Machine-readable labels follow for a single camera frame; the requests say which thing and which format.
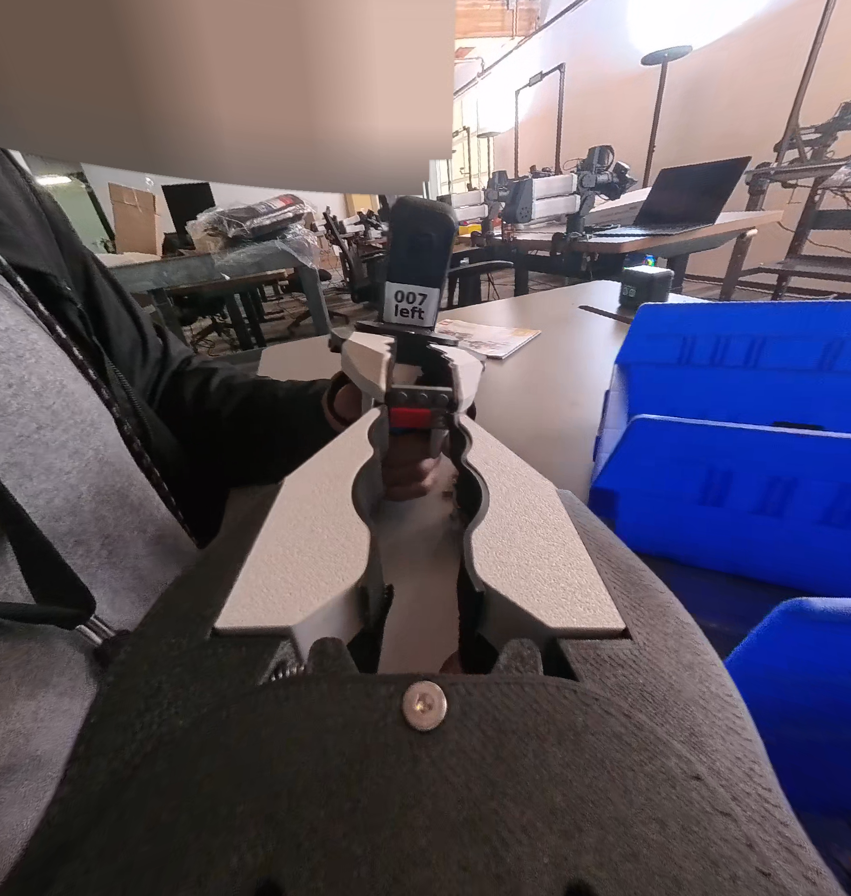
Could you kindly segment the white robot base unit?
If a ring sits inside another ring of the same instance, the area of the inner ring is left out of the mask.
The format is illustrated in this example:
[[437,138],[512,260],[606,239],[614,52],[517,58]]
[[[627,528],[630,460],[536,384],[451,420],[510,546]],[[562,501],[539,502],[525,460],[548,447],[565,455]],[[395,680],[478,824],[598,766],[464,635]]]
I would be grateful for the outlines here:
[[499,216],[504,201],[492,188],[474,189],[450,195],[450,205],[460,225],[493,220]]
[[567,218],[580,211],[577,175],[524,176],[509,181],[500,220],[508,225],[529,225]]

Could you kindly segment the instruction booklet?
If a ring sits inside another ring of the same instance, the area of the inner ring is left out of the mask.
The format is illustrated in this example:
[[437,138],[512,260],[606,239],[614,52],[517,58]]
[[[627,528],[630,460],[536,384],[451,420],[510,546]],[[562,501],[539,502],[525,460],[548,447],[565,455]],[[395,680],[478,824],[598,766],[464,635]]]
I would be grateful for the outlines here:
[[487,359],[505,360],[540,336],[542,330],[445,319],[438,321],[435,332]]

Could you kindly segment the person's grey sweatshirt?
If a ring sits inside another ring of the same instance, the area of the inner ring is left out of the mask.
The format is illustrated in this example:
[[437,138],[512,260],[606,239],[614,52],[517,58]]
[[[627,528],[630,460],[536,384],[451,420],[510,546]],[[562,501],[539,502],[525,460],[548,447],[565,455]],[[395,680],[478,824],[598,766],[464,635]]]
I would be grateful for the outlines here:
[[[114,630],[135,628],[196,561],[102,401],[1,276],[0,481]],[[0,622],[0,883],[59,783],[101,675],[82,633]]]

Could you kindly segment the plastic wrapped black bundle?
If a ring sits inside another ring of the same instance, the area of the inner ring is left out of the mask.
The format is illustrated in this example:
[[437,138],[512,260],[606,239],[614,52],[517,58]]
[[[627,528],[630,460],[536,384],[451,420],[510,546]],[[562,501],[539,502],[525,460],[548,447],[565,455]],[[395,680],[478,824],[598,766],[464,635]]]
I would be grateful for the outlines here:
[[300,196],[281,194],[251,204],[215,205],[187,221],[195,247],[203,241],[222,245],[274,239],[303,222],[312,208]]

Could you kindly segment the person's left hand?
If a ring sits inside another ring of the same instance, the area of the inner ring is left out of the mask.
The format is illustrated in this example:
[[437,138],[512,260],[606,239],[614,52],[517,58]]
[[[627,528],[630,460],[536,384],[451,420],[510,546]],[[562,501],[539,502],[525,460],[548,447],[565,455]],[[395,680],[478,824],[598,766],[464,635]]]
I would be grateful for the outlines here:
[[[339,372],[331,377],[322,406],[330,427],[341,433],[363,415],[363,394]],[[403,502],[427,496],[437,480],[439,454],[429,431],[392,428],[381,460],[385,498]]]

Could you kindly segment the black laptop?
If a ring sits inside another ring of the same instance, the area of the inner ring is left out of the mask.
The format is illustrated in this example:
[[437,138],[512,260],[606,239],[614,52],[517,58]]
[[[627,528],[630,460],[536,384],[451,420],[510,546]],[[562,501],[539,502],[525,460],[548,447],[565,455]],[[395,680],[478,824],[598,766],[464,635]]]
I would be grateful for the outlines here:
[[751,156],[665,168],[630,226],[600,230],[602,238],[667,237],[716,223],[747,171]]

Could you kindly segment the brown cardboard box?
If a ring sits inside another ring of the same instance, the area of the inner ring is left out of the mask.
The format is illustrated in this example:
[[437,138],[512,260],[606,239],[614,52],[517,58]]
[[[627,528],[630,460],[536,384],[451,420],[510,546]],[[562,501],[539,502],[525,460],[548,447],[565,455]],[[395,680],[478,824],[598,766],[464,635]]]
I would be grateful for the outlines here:
[[154,193],[108,183],[117,253],[162,256],[162,223]]

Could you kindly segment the blue plastic bin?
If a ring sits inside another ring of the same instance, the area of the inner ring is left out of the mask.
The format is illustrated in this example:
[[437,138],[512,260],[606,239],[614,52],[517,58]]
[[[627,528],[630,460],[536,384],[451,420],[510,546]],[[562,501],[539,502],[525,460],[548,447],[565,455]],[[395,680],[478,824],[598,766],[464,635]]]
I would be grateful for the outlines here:
[[636,312],[612,368],[641,415],[851,434],[851,300],[669,301]]
[[790,599],[724,665],[793,808],[851,814],[851,599]]
[[640,415],[588,506],[635,553],[851,599],[851,434]]

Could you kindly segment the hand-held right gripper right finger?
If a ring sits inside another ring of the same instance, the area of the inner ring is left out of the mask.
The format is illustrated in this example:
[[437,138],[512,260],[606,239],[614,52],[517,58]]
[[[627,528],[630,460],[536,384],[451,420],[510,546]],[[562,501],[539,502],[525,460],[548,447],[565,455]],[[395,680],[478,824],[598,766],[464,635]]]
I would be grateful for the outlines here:
[[486,641],[624,635],[626,623],[554,484],[467,416],[451,444],[473,632]]

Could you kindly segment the black office chair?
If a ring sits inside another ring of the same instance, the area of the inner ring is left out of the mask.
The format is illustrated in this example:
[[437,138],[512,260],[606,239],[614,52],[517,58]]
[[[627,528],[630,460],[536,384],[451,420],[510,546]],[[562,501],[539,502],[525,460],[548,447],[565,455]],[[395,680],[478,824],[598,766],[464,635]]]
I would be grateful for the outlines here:
[[354,234],[341,230],[343,223],[326,208],[323,227],[330,245],[338,252],[345,284],[357,305],[376,307],[384,297],[387,281],[387,252],[384,247],[371,247],[354,242]]
[[514,263],[505,260],[466,263],[450,268],[447,275],[446,309],[481,304],[483,280],[509,270],[514,270]]

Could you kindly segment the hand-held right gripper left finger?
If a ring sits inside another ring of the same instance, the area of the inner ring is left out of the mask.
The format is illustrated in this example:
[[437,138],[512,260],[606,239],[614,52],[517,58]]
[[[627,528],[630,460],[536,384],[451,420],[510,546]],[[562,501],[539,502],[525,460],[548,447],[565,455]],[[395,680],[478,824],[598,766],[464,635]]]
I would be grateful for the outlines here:
[[387,411],[373,408],[287,476],[213,631],[280,635],[307,658],[320,638],[377,631],[390,608],[374,515]]

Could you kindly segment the robot station table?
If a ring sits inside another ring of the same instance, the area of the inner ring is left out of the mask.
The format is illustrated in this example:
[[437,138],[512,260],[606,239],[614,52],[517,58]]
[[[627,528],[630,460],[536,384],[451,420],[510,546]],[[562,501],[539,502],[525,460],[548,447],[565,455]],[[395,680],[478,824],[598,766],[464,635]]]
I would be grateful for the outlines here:
[[747,211],[762,209],[772,185],[804,192],[804,201],[783,259],[746,268],[753,238],[737,241],[724,279],[724,294],[752,275],[776,278],[771,292],[774,300],[786,297],[795,280],[851,286],[851,153],[837,155],[837,140],[829,148],[804,150],[804,159],[793,143],[780,167],[775,167],[774,161],[763,162],[746,173]]

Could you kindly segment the black floor lamp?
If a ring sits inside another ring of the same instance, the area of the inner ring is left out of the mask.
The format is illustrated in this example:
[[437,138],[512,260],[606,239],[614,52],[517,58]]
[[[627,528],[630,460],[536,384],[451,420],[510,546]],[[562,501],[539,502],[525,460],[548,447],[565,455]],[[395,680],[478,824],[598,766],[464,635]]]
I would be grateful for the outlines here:
[[655,161],[655,150],[657,145],[657,136],[662,116],[664,97],[666,92],[666,84],[668,79],[668,70],[673,62],[681,60],[692,52],[692,46],[679,45],[665,49],[658,49],[647,53],[643,56],[640,64],[645,68],[657,68],[658,79],[655,93],[655,104],[653,109],[653,118],[650,133],[647,141],[647,152],[643,169],[642,187],[650,186],[653,162]]

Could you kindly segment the small black device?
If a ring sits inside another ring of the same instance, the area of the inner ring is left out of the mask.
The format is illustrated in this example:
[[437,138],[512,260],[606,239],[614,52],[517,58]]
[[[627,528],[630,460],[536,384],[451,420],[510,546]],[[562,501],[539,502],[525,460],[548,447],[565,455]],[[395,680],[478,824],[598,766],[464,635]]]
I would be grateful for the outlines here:
[[635,311],[645,304],[664,304],[673,292],[675,272],[641,264],[625,267],[620,277],[620,308]]

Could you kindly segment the grey metal table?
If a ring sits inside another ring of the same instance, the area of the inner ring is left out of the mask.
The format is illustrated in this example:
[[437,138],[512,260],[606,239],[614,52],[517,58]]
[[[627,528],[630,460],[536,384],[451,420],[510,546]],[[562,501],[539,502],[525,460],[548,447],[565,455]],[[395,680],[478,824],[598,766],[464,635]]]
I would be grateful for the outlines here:
[[256,291],[273,281],[277,271],[294,271],[305,297],[308,317],[317,335],[329,335],[329,311],[319,279],[319,253],[283,240],[236,247],[222,252],[196,252],[146,261],[133,254],[99,254],[107,270],[129,293],[151,298],[165,325],[181,340],[173,299],[181,293],[208,292],[225,299],[227,314],[241,351],[267,342],[253,301]]

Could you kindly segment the person's black jacket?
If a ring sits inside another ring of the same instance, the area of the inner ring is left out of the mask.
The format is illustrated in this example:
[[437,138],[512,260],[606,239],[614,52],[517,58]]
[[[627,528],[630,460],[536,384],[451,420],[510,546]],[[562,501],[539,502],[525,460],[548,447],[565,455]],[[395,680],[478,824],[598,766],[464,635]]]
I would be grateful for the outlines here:
[[200,417],[188,353],[106,273],[57,204],[0,149],[0,273],[50,331],[112,416],[134,461],[197,546],[219,512],[196,492]]

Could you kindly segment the grey desk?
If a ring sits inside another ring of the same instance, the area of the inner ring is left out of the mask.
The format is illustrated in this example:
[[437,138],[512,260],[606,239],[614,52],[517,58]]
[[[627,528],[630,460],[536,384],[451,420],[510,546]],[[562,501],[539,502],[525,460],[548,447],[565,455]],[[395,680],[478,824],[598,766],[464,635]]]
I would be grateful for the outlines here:
[[[559,475],[566,446],[562,437],[570,434],[569,423],[574,420],[570,412],[580,407],[581,382],[566,379],[578,374],[573,360],[578,348],[565,338],[561,320],[554,321],[547,336],[545,346],[532,346],[505,362],[488,361],[476,395],[475,421],[557,488],[567,483]],[[626,623],[626,633],[606,640],[486,641],[473,632],[475,661],[466,666],[469,674],[457,679],[469,685],[501,680],[550,683],[583,680],[587,674],[593,688],[635,692],[652,684],[664,691],[704,687],[712,678],[725,675],[713,647],[676,596],[586,505],[566,491],[557,491]],[[383,572],[389,559],[397,561],[400,571],[411,572],[415,558],[426,555],[420,532],[404,536],[395,546],[380,543],[375,528],[374,533]],[[462,535],[459,530],[455,559],[431,558],[417,571],[415,583],[424,588],[424,598],[446,593],[455,599],[464,594]],[[337,638],[324,639],[343,644]],[[359,671],[377,666],[384,653],[380,628],[365,631],[345,645],[354,642],[375,652],[373,661],[354,661]]]

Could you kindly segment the red and teal brick assembly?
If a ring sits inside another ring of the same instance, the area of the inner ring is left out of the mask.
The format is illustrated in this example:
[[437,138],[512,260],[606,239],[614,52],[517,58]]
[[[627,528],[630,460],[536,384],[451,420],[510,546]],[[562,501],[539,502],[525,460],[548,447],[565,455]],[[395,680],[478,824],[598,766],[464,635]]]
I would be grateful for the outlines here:
[[401,386],[385,394],[387,421],[391,431],[431,431],[450,428],[457,409],[451,387]]

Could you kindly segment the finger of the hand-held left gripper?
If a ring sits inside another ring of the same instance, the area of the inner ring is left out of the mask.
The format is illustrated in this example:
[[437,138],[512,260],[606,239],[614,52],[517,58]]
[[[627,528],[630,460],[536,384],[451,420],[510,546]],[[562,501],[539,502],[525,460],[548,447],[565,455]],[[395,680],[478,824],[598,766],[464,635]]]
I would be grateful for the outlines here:
[[372,405],[387,405],[397,359],[397,336],[353,331],[340,348],[340,372]]
[[445,399],[446,414],[454,422],[472,416],[485,371],[484,358],[460,346],[440,346],[438,357],[438,387]]

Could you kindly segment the black metal frame rig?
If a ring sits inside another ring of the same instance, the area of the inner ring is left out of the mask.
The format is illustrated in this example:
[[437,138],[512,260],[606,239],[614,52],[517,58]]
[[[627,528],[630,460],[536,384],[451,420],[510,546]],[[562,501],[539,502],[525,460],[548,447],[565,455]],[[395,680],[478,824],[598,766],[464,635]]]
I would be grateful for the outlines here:
[[823,48],[823,43],[830,27],[830,21],[833,17],[837,6],[837,1],[825,1],[822,14],[819,19],[817,28],[814,32],[812,45],[802,69],[802,75],[798,84],[796,94],[790,107],[788,119],[783,131],[782,137],[777,145],[777,155],[775,158],[775,167],[780,167],[790,151],[790,147],[795,143],[798,146],[797,152],[799,157],[804,159],[804,149],[802,139],[800,137],[800,119],[802,106],[812,82],[813,73],[818,61],[819,55]]

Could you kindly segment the person's left forearm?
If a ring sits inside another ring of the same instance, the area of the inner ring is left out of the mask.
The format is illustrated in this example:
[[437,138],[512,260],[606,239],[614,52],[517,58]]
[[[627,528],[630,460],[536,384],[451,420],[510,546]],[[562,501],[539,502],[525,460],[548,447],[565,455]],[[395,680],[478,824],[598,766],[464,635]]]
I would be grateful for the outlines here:
[[131,388],[149,452],[184,497],[203,482],[227,490],[274,484],[297,469],[338,431],[328,410],[337,384],[251,375],[153,326]]

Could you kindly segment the black monitor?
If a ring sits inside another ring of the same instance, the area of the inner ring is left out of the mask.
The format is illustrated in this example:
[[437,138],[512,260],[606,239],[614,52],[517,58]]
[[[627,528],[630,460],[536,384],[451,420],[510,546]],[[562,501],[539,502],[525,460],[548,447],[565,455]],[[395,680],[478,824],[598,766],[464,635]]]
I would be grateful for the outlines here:
[[208,182],[187,182],[162,185],[162,195],[169,210],[174,232],[187,238],[187,225],[203,212],[216,207],[215,197]]

